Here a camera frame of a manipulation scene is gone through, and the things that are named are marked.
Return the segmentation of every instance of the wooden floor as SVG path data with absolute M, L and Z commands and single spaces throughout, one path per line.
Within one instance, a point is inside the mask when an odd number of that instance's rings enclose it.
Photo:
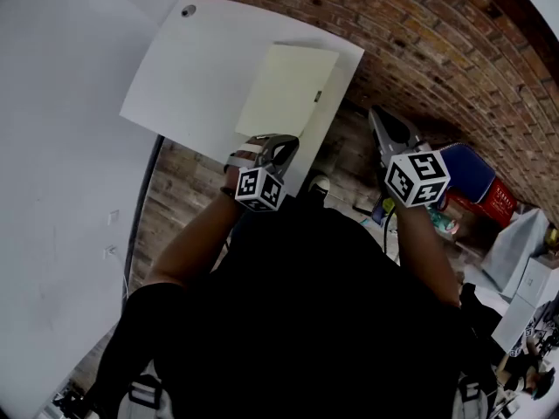
M 325 206 L 364 223 L 381 243 L 382 232 L 367 217 L 352 209 L 371 210 L 379 195 L 373 162 L 373 137 L 368 122 L 349 110 L 341 110 L 317 154 L 313 168 L 331 182 Z M 136 238 L 129 291 L 137 290 L 163 247 L 212 199 L 223 184 L 223 166 L 207 157 L 165 140 L 149 184 Z M 389 237 L 388 254 L 395 257 L 397 244 Z M 100 357 L 112 335 L 103 337 L 72 373 L 72 381 L 87 391 L 95 379 Z

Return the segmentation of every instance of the black sleeve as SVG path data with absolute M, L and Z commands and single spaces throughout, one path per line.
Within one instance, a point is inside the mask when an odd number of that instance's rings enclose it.
M 94 401 L 116 417 L 128 384 L 148 365 L 184 308 L 185 292 L 174 284 L 154 284 L 130 296 L 100 361 Z

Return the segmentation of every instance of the person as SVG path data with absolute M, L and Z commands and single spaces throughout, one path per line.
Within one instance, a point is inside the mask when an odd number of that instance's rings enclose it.
M 226 194 L 237 180 L 229 167 L 130 296 L 100 362 L 98 411 L 116 417 L 152 362 L 174 417 L 451 417 L 471 348 L 426 209 L 397 205 L 398 266 L 320 203 L 245 212 Z
M 460 301 L 463 313 L 496 366 L 495 375 L 503 389 L 527 393 L 535 400 L 545 396 L 555 381 L 555 370 L 545 371 L 534 338 L 526 339 L 528 353 L 522 351 L 511 358 L 491 338 L 502 317 L 491 307 L 480 303 L 475 296 L 475 285 L 463 285 Z

